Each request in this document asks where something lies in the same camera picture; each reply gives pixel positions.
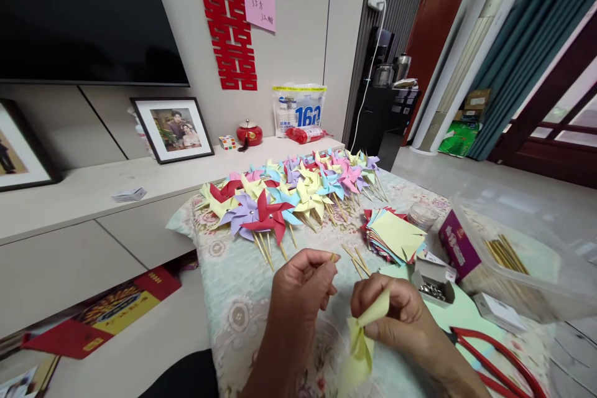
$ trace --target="hand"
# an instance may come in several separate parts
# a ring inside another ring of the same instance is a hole
[[[319,310],[325,311],[338,273],[332,252],[302,249],[274,275],[266,331],[243,397],[296,393],[307,367]]]
[[[351,311],[358,318],[382,291],[390,290],[386,317],[365,327],[365,335],[407,355],[424,368],[450,396],[489,396],[473,368],[446,337],[423,302],[404,279],[373,274],[354,285]]]

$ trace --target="framed photo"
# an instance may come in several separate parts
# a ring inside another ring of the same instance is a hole
[[[0,98],[0,192],[58,183],[54,166],[14,101]]]
[[[158,163],[213,155],[196,98],[131,98]]]

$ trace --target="pink sticky note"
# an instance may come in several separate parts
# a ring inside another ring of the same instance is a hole
[[[244,0],[247,21],[275,32],[275,0]]]

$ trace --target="wooden door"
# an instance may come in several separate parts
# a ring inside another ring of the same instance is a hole
[[[597,188],[597,15],[512,121],[489,159]]]

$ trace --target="air conditioner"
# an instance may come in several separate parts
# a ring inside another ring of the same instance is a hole
[[[437,154],[514,1],[471,1],[410,146],[412,151]]]

